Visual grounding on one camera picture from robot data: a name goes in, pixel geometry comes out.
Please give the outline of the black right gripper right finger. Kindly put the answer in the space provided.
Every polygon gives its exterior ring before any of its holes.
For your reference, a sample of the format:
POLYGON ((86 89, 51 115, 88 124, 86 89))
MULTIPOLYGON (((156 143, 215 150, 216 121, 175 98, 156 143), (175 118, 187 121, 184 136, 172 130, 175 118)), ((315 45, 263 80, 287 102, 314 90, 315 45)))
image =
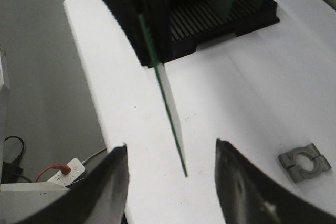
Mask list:
POLYGON ((230 142, 216 140, 215 185, 226 223, 335 223, 335 216, 286 190, 230 142))

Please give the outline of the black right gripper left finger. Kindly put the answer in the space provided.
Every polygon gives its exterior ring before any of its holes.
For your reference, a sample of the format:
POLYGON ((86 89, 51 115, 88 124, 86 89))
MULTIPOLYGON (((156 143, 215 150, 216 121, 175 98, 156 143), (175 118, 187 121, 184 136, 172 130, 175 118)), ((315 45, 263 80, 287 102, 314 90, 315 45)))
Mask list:
POLYGON ((83 180, 19 223, 127 223, 127 146, 115 147, 83 180))

